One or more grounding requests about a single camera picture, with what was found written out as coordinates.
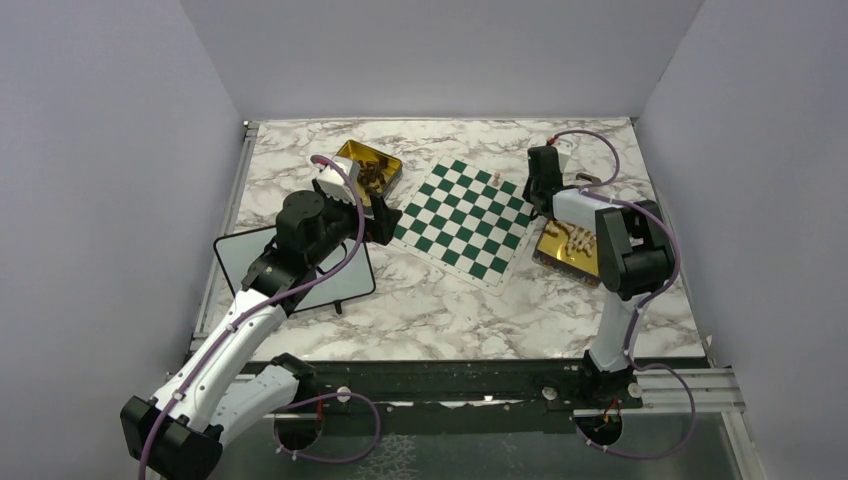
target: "green and white chessboard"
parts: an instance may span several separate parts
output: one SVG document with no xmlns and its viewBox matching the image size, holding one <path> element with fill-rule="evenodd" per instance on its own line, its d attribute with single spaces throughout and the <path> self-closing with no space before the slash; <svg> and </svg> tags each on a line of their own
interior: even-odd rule
<svg viewBox="0 0 848 480">
<path fill-rule="evenodd" d="M 407 252 L 500 295 L 529 242 L 531 205 L 514 183 L 442 157 L 395 229 Z"/>
</svg>

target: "gold tray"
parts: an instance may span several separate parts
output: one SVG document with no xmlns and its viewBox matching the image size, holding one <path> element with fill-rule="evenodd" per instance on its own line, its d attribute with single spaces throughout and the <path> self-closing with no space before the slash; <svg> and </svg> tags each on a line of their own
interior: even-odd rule
<svg viewBox="0 0 848 480">
<path fill-rule="evenodd" d="M 585 285 L 598 286 L 601 279 L 598 273 L 597 242 L 591 246 L 591 255 L 582 250 L 574 251 L 571 255 L 568 255 L 566 249 L 568 239 L 568 231 L 560 222 L 548 220 L 548 223 L 545 224 L 545 230 L 539 236 L 539 242 L 533 252 L 533 259 Z"/>
<path fill-rule="evenodd" d="M 362 198 L 362 204 L 366 213 L 371 209 L 371 197 L 366 190 L 372 189 L 377 195 L 386 197 L 391 193 L 402 176 L 403 162 L 399 159 L 363 145 L 355 140 L 348 140 L 336 153 L 339 157 L 349 158 L 359 164 L 359 176 L 356 178 L 356 192 Z M 385 168 L 379 169 L 380 161 L 385 163 Z"/>
</svg>

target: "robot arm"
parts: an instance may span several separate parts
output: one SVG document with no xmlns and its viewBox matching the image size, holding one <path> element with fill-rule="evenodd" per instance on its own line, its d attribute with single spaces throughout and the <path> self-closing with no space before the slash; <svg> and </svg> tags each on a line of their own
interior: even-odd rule
<svg viewBox="0 0 848 480">
<path fill-rule="evenodd" d="M 356 178 L 358 164 L 338 158 L 336 162 Z M 256 348 L 309 292 L 316 267 L 356 234 L 360 222 L 353 205 L 356 193 L 344 183 L 326 168 L 313 181 L 315 191 L 286 197 L 276 217 L 274 241 L 251 264 L 242 289 L 209 339 L 150 400 L 132 397 L 121 411 L 131 456 L 142 458 L 145 441 L 156 430 L 147 459 L 150 468 L 174 480 L 207 478 L 224 446 L 294 399 L 305 364 L 287 355 L 247 384 L 229 393 L 227 389 Z M 401 212 L 389 209 L 378 196 L 371 197 L 371 205 L 363 237 L 386 245 Z M 289 291 L 297 293 L 267 305 L 272 297 Z"/>
<path fill-rule="evenodd" d="M 637 303 L 668 280 L 674 254 L 663 231 L 635 209 L 585 196 L 580 187 L 564 185 L 555 147 L 533 147 L 527 156 L 529 176 L 523 198 L 540 216 L 584 228 L 596 235 L 598 270 L 608 290 L 598 335 L 584 357 L 584 370 L 599 383 L 604 376 L 632 373 L 622 345 Z M 656 202 L 636 205 L 662 218 Z M 632 330 L 635 336 L 641 325 Z"/>
</svg>

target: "white wall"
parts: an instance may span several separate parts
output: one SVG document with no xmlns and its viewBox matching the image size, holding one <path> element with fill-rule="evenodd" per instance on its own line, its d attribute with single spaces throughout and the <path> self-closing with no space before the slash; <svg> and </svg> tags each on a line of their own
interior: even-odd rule
<svg viewBox="0 0 848 480">
<path fill-rule="evenodd" d="M 706 0 L 637 135 L 772 479 L 844 478 L 848 4 Z"/>
<path fill-rule="evenodd" d="M 177 0 L 4 2 L 2 477 L 130 478 L 118 414 L 186 351 L 240 145 Z"/>
<path fill-rule="evenodd" d="M 635 116 L 701 0 L 183 0 L 239 111 Z"/>
</svg>

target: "white marble table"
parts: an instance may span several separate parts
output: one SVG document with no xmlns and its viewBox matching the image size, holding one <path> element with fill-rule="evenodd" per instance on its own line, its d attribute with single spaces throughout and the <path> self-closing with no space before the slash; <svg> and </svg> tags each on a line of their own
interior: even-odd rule
<svg viewBox="0 0 848 480">
<path fill-rule="evenodd" d="M 332 155 L 354 139 L 400 158 L 404 177 L 388 200 L 399 206 L 443 155 L 464 160 L 518 185 L 526 180 L 526 150 L 552 133 L 585 128 L 606 135 L 622 158 L 620 180 L 605 193 L 638 200 L 654 198 L 630 121 L 606 120 L 289 120 L 260 126 L 236 231 L 273 224 L 285 196 L 311 189 L 312 154 Z M 571 152 L 565 173 L 612 172 L 606 147 L 590 137 L 557 144 Z M 530 246 L 517 261 L 506 292 L 495 297 L 439 268 L 388 246 L 369 253 L 377 289 L 332 307 L 293 315 L 256 351 L 254 360 L 283 352 L 305 360 L 430 360 L 582 357 L 597 333 L 603 289 L 589 289 L 531 259 L 544 221 L 536 220 Z M 220 285 L 212 325 L 232 296 Z M 702 356 L 684 289 L 678 284 L 653 302 L 636 344 L 637 356 Z"/>
</svg>

